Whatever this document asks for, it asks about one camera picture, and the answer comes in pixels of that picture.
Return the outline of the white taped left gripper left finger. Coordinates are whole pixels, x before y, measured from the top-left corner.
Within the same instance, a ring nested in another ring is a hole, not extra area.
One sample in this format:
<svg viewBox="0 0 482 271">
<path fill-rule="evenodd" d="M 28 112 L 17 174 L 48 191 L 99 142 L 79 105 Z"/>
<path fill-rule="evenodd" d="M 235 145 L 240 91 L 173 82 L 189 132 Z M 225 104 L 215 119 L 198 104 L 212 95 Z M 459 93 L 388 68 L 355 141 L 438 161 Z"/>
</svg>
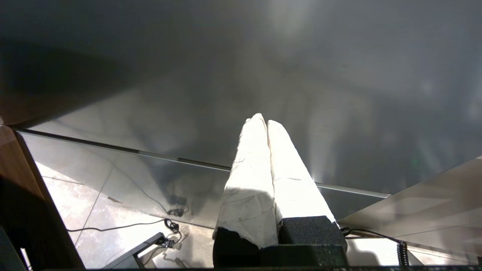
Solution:
<svg viewBox="0 0 482 271">
<path fill-rule="evenodd" d="M 215 268 L 259 266 L 261 250 L 278 245 L 267 126 L 260 113 L 246 119 L 222 195 L 212 262 Z"/>
</svg>

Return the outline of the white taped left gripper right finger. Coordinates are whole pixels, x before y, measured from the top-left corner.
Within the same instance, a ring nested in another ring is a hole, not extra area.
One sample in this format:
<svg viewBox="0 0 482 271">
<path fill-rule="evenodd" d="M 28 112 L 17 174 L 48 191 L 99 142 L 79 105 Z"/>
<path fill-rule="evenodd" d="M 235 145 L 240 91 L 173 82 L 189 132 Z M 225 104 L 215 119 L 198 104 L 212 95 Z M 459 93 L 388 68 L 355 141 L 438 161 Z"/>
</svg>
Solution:
<svg viewBox="0 0 482 271">
<path fill-rule="evenodd" d="M 347 249 L 345 237 L 287 130 L 267 123 L 275 204 L 275 246 L 319 245 Z"/>
</svg>

